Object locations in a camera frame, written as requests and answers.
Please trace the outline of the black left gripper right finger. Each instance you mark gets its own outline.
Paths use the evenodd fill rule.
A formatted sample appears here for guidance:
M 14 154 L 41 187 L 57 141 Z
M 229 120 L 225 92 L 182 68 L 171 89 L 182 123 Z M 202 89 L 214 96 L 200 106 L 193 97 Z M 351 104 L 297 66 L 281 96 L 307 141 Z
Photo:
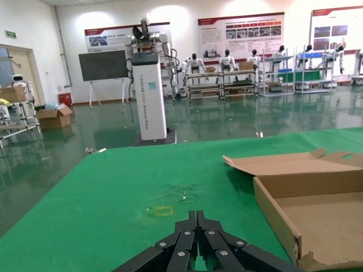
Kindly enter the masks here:
M 246 240 L 227 233 L 217 220 L 196 212 L 200 256 L 208 270 L 215 271 L 301 271 L 295 265 Z

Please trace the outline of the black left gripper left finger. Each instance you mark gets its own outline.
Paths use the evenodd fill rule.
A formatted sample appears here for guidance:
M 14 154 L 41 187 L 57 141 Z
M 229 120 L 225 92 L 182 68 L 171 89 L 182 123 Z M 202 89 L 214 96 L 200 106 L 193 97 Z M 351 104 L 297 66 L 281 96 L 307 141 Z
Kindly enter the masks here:
M 197 257 L 197 216 L 175 223 L 175 230 L 114 271 L 191 271 Z

